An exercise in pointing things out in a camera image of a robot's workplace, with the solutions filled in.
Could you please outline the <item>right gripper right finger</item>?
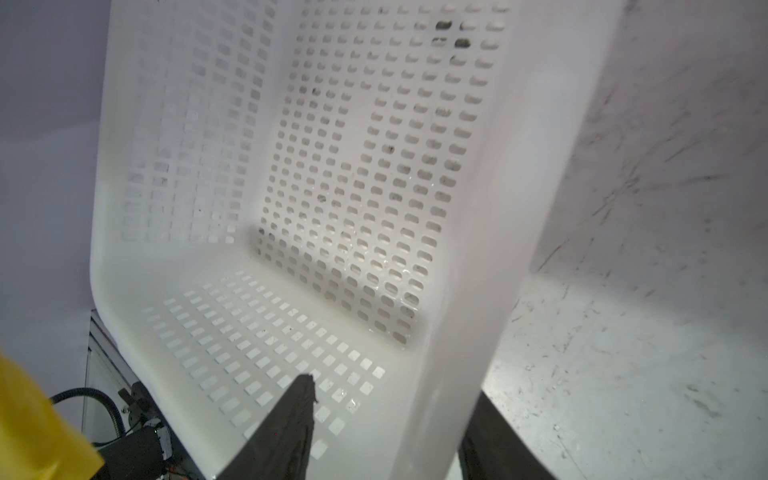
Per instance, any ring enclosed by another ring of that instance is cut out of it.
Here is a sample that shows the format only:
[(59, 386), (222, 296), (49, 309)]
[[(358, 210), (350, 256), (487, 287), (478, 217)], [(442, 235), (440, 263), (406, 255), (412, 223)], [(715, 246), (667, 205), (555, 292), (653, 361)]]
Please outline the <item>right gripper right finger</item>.
[(458, 448), (464, 480), (554, 480), (484, 391)]

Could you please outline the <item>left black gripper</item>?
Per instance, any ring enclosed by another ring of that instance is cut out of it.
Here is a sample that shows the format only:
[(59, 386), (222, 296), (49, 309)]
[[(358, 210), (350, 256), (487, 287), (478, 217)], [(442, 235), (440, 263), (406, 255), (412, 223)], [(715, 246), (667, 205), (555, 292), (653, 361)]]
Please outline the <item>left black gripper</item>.
[(130, 426), (98, 447), (104, 463), (93, 479), (197, 479), (198, 471), (147, 388), (136, 382), (121, 390)]

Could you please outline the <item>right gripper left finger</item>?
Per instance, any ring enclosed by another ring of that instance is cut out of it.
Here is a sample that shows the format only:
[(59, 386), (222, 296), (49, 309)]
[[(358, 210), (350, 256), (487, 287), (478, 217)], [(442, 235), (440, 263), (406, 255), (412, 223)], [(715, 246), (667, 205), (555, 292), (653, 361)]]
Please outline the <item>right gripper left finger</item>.
[(217, 478), (304, 480), (310, 460), (315, 403), (313, 377), (297, 376)]

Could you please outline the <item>white plastic perforated basket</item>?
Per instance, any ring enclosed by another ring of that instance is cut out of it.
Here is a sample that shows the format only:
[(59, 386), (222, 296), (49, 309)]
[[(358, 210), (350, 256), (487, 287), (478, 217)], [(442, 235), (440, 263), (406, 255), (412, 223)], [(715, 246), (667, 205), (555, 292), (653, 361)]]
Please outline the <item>white plastic perforated basket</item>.
[(90, 278), (202, 475), (293, 380), (311, 479), (441, 479), (620, 1), (115, 1)]

